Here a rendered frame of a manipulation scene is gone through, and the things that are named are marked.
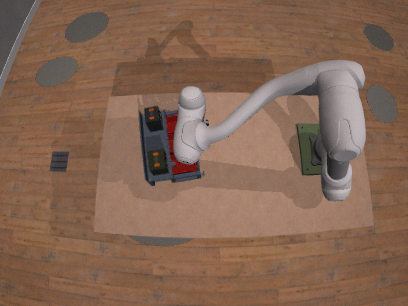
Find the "red bin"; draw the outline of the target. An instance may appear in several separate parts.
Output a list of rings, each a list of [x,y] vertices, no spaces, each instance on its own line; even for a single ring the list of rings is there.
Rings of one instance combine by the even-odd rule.
[[[175,129],[175,125],[177,122],[177,115],[173,115],[173,116],[167,116],[166,117],[166,121],[167,121],[167,132],[169,132],[168,134],[174,134],[174,129]]]
[[[180,163],[174,155],[171,155],[171,162],[176,162],[176,166],[172,166],[173,175],[198,171],[196,163],[192,165]]]
[[[174,136],[174,134],[169,134],[168,135],[169,147],[170,147],[170,150],[171,150],[170,155],[174,154],[174,152],[173,152],[173,136]]]

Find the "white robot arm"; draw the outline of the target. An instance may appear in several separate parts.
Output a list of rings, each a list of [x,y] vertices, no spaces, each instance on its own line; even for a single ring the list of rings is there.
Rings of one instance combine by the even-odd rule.
[[[364,82],[363,68],[357,62],[318,62],[266,82],[215,126],[203,123],[206,111],[203,92],[198,87],[187,86],[179,95],[174,156],[177,161],[192,165],[211,144],[231,135],[273,99],[285,95],[318,94],[321,135],[319,140],[318,136],[309,137],[311,164],[321,165],[321,187],[325,198],[344,201],[351,191],[352,167],[349,161],[362,153],[366,140],[365,118],[358,92]]]

